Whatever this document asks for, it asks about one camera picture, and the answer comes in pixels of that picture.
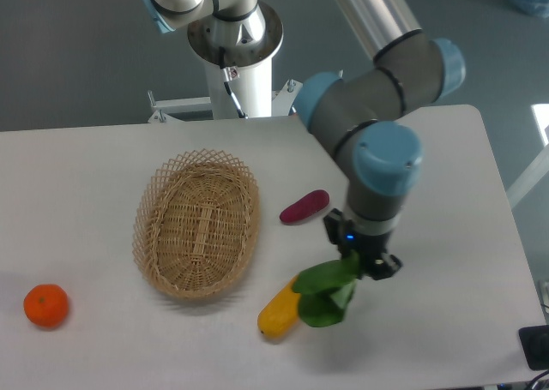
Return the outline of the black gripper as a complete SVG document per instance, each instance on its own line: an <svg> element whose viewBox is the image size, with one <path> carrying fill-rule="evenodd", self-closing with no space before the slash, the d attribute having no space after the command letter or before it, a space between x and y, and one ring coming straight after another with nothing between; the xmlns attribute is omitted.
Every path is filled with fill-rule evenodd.
<svg viewBox="0 0 549 390"><path fill-rule="evenodd" d="M352 210L334 208L323 218L329 241L342 260L349 260L357 279L392 278L402 268L402 261L387 248L395 229L395 217L376 221L364 219Z"/></svg>

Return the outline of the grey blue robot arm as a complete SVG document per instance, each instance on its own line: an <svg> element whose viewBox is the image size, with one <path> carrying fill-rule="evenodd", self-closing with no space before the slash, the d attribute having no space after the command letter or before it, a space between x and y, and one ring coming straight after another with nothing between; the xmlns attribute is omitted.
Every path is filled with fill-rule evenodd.
<svg viewBox="0 0 549 390"><path fill-rule="evenodd" d="M272 59L281 47L277 13L260 0L142 0L162 33L180 28L202 60L216 119L271 117ZM287 107L348 180L342 210L327 214L329 240L357 255L358 275L392 277L401 261L387 250L401 207L419 176L422 147L398 120L464 81L459 48L431 40L405 0L335 0L373 69L344 81L312 76Z"/></svg>

